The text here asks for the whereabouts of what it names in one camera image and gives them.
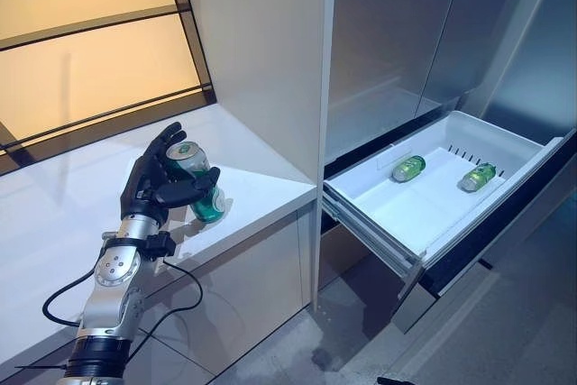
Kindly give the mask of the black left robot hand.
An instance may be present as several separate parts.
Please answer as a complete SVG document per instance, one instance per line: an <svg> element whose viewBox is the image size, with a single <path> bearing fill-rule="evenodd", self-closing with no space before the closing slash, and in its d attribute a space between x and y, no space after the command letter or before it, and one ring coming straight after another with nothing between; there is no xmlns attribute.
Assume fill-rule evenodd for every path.
<svg viewBox="0 0 577 385"><path fill-rule="evenodd" d="M186 138L187 133L181 123L175 122L151 141L133 164L120 197L122 219L144 215L158 225L164 225L172 208L190 205L207 197L209 190L216 186L220 177L217 167L206 174L178 178L179 171L169 162L166 151Z"/></svg>

